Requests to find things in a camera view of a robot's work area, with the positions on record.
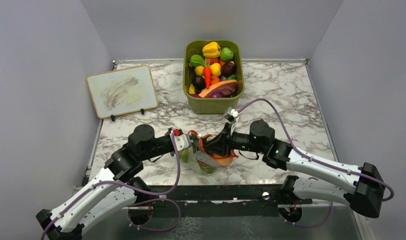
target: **bag of vegetables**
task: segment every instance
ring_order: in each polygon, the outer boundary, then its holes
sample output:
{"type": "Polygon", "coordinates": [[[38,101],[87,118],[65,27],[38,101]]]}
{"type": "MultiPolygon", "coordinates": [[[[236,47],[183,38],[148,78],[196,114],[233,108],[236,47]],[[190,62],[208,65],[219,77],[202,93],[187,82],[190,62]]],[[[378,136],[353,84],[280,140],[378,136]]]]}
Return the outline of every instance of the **bag of vegetables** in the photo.
{"type": "Polygon", "coordinates": [[[191,147],[179,151],[181,162],[187,164],[191,169],[200,175],[210,175],[228,167],[238,156],[233,152],[231,156],[208,155],[203,149],[203,142],[215,137],[208,134],[198,138],[197,132],[188,132],[191,140],[191,147]]]}

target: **gray wall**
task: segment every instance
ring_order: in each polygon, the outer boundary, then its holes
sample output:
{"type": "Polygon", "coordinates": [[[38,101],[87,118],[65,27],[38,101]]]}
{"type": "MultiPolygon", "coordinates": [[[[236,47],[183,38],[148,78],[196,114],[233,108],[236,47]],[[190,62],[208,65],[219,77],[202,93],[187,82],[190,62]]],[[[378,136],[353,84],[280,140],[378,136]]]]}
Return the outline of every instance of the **gray wall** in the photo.
{"type": "Polygon", "coordinates": [[[344,0],[309,66],[339,160],[375,164],[396,192],[376,239],[406,239],[406,0],[344,0]]]}
{"type": "Polygon", "coordinates": [[[112,59],[183,58],[198,39],[244,58],[310,58],[342,0],[82,0],[112,59]]]}
{"type": "Polygon", "coordinates": [[[39,239],[35,214],[80,183],[98,124],[85,77],[111,64],[79,1],[31,2],[0,0],[1,240],[39,239]]]}

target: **gray floor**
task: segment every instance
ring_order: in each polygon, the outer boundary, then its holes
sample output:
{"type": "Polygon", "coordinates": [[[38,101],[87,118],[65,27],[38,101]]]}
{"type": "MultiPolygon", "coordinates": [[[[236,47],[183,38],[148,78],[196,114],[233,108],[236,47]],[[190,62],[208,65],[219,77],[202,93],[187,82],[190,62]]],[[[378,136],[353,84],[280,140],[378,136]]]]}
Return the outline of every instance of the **gray floor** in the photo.
{"type": "MultiPolygon", "coordinates": [[[[328,214],[328,207],[306,207],[300,223],[315,224],[328,214]]],[[[174,219],[151,219],[146,227],[164,228],[174,219]]],[[[120,210],[106,218],[84,236],[84,240],[361,240],[353,212],[334,207],[329,222],[317,228],[288,225],[279,217],[208,217],[183,218],[168,232],[151,232],[128,227],[127,211],[120,210]]]]}

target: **black cable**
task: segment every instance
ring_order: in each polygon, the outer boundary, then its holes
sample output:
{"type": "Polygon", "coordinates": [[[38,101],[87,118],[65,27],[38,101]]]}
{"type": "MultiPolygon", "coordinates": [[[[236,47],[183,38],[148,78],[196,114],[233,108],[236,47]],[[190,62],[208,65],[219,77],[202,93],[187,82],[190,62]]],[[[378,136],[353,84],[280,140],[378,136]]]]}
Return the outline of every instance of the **black cable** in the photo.
{"type": "Polygon", "coordinates": [[[150,163],[154,164],[157,160],[161,159],[161,157],[163,157],[163,155],[160,156],[160,157],[158,157],[158,158],[156,158],[156,159],[154,159],[153,161],[151,161],[150,159],[149,159],[148,161],[149,161],[150,163]]]}
{"type": "Polygon", "coordinates": [[[238,150],[238,153],[239,153],[242,157],[244,157],[245,159],[248,159],[248,160],[258,160],[258,159],[259,159],[259,154],[258,154],[257,152],[256,152],[256,157],[255,157],[255,158],[248,158],[248,157],[244,156],[240,150],[238,150]]]}

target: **robotic arm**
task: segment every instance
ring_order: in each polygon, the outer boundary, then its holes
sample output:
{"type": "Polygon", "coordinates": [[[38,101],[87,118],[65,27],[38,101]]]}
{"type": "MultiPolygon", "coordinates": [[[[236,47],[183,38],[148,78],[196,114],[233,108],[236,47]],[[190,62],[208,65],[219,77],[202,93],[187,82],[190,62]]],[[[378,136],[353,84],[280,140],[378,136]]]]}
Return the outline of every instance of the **robotic arm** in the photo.
{"type": "MultiPolygon", "coordinates": [[[[239,133],[234,131],[237,111],[229,109],[224,116],[229,122],[223,130],[216,137],[203,140],[203,148],[208,154],[230,156],[233,150],[263,154],[262,161],[274,169],[320,179],[288,176],[278,199],[288,203],[328,200],[348,205],[366,217],[379,217],[385,187],[379,184],[383,180],[374,165],[348,165],[294,149],[290,143],[276,139],[275,130],[263,120],[254,121],[249,134],[239,133]]],[[[44,229],[41,239],[47,235],[50,240],[80,240],[82,234],[114,211],[149,200],[148,194],[166,197],[169,191],[149,192],[150,188],[135,175],[143,169],[143,161],[190,146],[189,136],[180,129],[170,128],[164,136],[155,138],[150,125],[137,126],[128,142],[111,155],[87,185],[62,205],[52,210],[43,209],[36,215],[44,229]]]]}

